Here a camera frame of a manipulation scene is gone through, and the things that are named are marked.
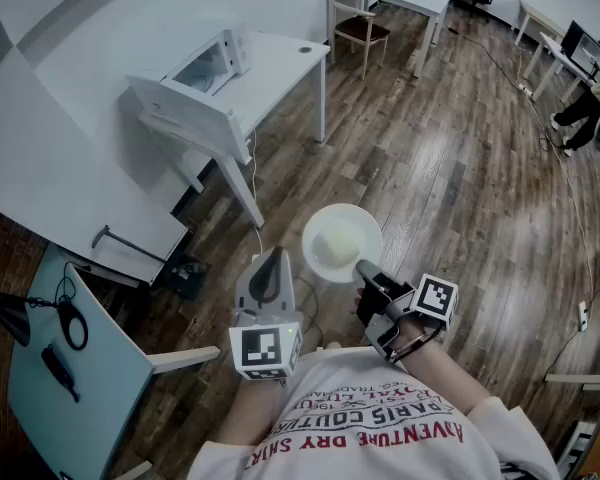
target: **hand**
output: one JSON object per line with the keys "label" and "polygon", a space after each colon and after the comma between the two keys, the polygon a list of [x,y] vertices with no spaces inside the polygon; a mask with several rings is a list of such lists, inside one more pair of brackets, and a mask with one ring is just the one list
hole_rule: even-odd
{"label": "hand", "polygon": [[[362,288],[358,288],[358,297],[354,300],[355,305],[360,304],[360,298],[362,297],[362,293],[364,290]],[[411,317],[403,317],[398,321],[398,325],[400,327],[400,334],[398,337],[391,342],[391,347],[396,349],[400,347],[404,347],[409,342],[415,340],[424,332],[424,327],[420,325],[420,323]]]}

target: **person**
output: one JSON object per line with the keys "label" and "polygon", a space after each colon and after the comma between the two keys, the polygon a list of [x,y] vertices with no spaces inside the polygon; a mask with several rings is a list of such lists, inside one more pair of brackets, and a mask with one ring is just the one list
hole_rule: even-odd
{"label": "person", "polygon": [[[600,63],[592,59],[596,68],[600,71]],[[569,126],[581,119],[588,117],[576,134],[571,139],[563,139],[563,145],[559,146],[567,156],[578,148],[581,148],[593,139],[593,133],[600,119],[600,82],[594,84],[591,89],[578,98],[578,100],[565,108],[562,112],[551,114],[551,127],[560,131],[561,126]]]}
{"label": "person", "polygon": [[[398,346],[422,334],[404,318],[400,327]],[[559,479],[522,410],[507,410],[438,343],[403,368],[373,347],[332,345],[303,356],[284,387],[243,381],[187,478]]]}

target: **wooden floor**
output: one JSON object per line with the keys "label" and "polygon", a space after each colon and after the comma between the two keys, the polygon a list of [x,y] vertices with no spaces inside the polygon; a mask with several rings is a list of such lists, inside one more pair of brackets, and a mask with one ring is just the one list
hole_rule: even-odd
{"label": "wooden floor", "polygon": [[[578,226],[571,189],[556,155],[539,144],[532,107],[485,51],[444,30],[429,52],[423,76],[411,76],[423,16],[381,5],[389,28],[383,68],[372,51],[364,82],[362,52],[337,43],[327,73],[327,135],[310,137],[312,93],[301,85],[258,129],[256,185],[266,219],[265,248],[283,245],[294,275],[316,287],[317,323],[327,339],[357,344],[363,328],[353,314],[354,288],[316,279],[303,263],[300,236],[309,217],[331,203],[368,210],[383,230],[382,267],[417,284],[424,272],[460,286],[457,316],[444,336],[449,353],[509,407],[521,405],[555,449],[576,418],[600,409],[600,394],[544,386],[542,376],[576,327],[575,306],[600,283],[600,153],[592,144],[572,158],[569,173],[584,226]],[[484,17],[452,7],[447,25],[486,46],[514,81],[532,44],[514,46],[514,33]],[[538,64],[536,86],[549,66]],[[538,102],[547,119],[562,108],[571,82],[556,77]],[[251,176],[252,166],[245,169]],[[206,190],[182,214],[195,232],[190,251],[212,264],[197,301],[159,291],[134,308],[126,328],[148,353],[218,344],[223,354],[198,373],[160,376],[143,397],[114,467],[117,474],[142,459],[154,477],[185,478],[196,451],[226,414],[238,384],[226,329],[234,284],[258,252],[253,229],[216,170]],[[309,319],[316,308],[308,287],[295,284]],[[591,328],[566,349],[554,370],[600,373],[600,295]],[[316,327],[306,347],[321,339]]]}

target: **white t-shirt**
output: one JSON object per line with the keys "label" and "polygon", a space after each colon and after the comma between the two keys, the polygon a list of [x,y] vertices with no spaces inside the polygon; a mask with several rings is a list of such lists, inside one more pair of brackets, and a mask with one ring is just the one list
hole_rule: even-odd
{"label": "white t-shirt", "polygon": [[559,479],[520,408],[489,398],[465,417],[371,348],[302,358],[257,447],[207,442],[189,480]]}

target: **computer monitor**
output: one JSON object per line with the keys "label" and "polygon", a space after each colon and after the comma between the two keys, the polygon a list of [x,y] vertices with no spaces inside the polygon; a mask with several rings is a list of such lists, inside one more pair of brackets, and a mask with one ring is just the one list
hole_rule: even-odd
{"label": "computer monitor", "polygon": [[597,70],[589,59],[594,57],[600,62],[600,42],[587,34],[575,21],[571,22],[569,30],[562,40],[562,49],[571,62],[587,73],[590,78],[596,75]]}

